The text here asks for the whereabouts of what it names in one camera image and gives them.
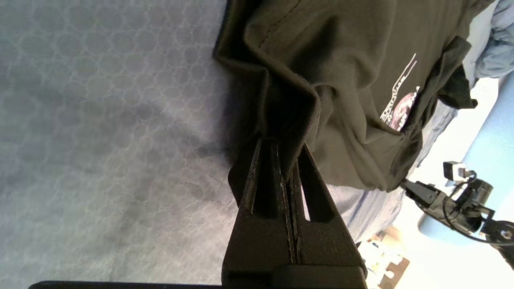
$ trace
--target hexagon pattern fabric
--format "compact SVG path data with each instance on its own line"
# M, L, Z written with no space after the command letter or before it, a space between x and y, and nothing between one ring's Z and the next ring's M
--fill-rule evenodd
M0 287L220 282L244 86L223 0L0 0ZM401 192L332 187L352 236Z

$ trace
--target black cable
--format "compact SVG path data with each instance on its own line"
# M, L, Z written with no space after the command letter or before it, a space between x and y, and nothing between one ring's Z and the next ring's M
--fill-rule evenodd
M471 239L471 240L474 240L474 241L477 241L477 242L480 242L480 243L484 243L484 244L489 244L489 245L494 245L494 246L514 246L514 242L504 242L504 243L498 243L498 242L490 242L490 241L487 241L487 240L483 240L483 239L480 239L480 238L476 238L476 237L473 237L473 236L470 236L468 235L467 233L465 232L462 232L461 230L457 229L453 224L452 224L452 221L449 219L448 217L448 214L446 213L446 203L449 199L451 199L458 191L459 189L461 189L464 185L469 185L470 183L472 183L476 177L477 177L477 173L475 171L471 171L473 173L473 177L469 177L469 179L467 180L467 182L465 183L460 183L459 185L457 185L457 187L455 187L455 189L453 190L453 192L448 196L448 198L446 198L444 201L443 201L443 215L445 217L445 220L446 222L448 223L448 225L450 226L450 228L454 231L456 231L457 233L463 235L464 237L468 238L468 239Z

